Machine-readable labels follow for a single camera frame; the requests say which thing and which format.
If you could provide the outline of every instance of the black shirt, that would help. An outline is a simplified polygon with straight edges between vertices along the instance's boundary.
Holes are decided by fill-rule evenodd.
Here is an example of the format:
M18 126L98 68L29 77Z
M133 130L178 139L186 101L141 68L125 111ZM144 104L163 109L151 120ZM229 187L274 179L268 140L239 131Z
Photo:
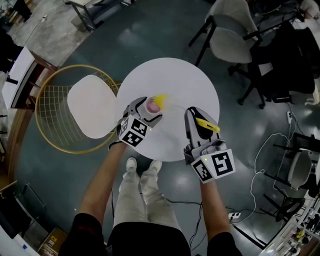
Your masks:
M86 213L74 217L69 236L60 248L59 256L190 256L189 245L183 233L173 227L145 223L124 222L116 225L104 245L99 221ZM207 247L208 256L241 256L233 236L220 233Z

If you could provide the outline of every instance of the white seat cushion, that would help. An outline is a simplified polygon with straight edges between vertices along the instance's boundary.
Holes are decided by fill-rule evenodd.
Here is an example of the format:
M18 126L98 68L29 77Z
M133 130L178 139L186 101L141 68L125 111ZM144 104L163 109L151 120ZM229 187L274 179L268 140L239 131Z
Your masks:
M252 61L250 49L241 36L232 30L217 27L210 40L213 54L226 62L247 64Z
M87 75L77 82L68 93L67 103L79 128L89 138L102 138L117 124L116 96L95 75Z

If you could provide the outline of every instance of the white round table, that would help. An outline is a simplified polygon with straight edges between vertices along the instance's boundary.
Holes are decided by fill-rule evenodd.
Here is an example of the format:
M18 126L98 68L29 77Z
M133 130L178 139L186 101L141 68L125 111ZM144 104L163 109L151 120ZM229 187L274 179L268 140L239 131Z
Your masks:
M196 66L181 59L157 58L136 67L124 79L116 97L116 120L139 97L167 94L169 109L135 150L141 155L166 162L184 159L186 136L185 110L197 107L219 121L219 100L209 78Z

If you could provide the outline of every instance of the white cable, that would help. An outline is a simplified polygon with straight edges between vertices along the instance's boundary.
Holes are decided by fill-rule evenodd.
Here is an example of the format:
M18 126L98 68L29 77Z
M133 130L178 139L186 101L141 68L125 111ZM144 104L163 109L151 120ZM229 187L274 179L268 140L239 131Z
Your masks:
M260 151L262 150L262 148L265 146L265 144L268 142L268 140L269 140L272 136L276 136L276 135L281 135L281 136L285 137L286 140L287 140L286 146L287 146L287 147L290 146L290 141L291 141L291 139L292 139L293 136L294 136L294 133L295 133L295 131L296 131L296 128L297 128L297 120L295 120L295 127L294 127L294 131L293 131L291 137L290 137L291 124L289 124L289 134L288 134L288 137L285 136L285 135L283 135L283 134L280 133L280 132L271 134L271 135L269 136L269 138L267 138L267 139L265 140L265 142L263 143L263 145L260 147L260 149L259 149L259 151L258 151L258 153L256 154L255 159L254 159L254 176L253 176L253 178L252 178L251 188L250 188L250 194L252 195L253 201L254 201L254 209L253 209L253 211L251 212L251 214L250 214L249 216L245 217L244 219L240 220L239 222L231 223L231 225L232 225L232 224L239 224L239 223L243 222L244 220L248 219L252 214L254 214L254 212L255 212L255 210L256 210L256 208L257 208L256 197L255 197L254 194L252 193L252 188L253 188L254 179L255 179L256 175L257 175L257 174L264 174L264 173L265 173L265 169L261 169L261 170L258 171L258 172L257 172L257 170L256 170L256 161L257 161L257 158L258 158L258 156L259 156ZM281 161L279 170L278 170L278 172L276 173L276 175L278 175L278 173L279 173L279 171L280 171L280 168L281 168L282 163L283 163L283 161L284 161L286 152L287 152L287 151L285 151L284 154L283 154L282 161ZM276 184L276 180L275 180L274 183L273 183L273 189L275 189L275 184Z

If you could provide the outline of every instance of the yellow object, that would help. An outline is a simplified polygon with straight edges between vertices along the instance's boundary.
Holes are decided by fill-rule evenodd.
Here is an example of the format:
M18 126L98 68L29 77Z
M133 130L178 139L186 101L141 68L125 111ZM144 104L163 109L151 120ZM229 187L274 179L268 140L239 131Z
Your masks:
M201 127L204 127L206 129L209 129L209 130L214 131L216 133L220 132L220 128L218 126L216 126L206 120L203 120L201 118L195 118L195 120L196 120L196 123L198 125L200 125Z
M302 238L304 235L305 235L305 230L302 229L302 230L300 230L300 232L296 235L296 238L300 239L300 238Z
M156 97L153 97L154 104L158 105L158 107L163 110L165 108L164 100L167 98L167 94L157 94Z
M44 139L54 148L71 154L86 154L106 145L115 131L100 139L83 134L72 116L67 97L69 90L80 79L94 75L102 79L117 95L120 84L116 84L102 70L89 65L71 65L53 73L42 85L35 103L35 121Z
M57 238L52 235L52 236L50 237L50 240L55 243L55 242L57 241Z

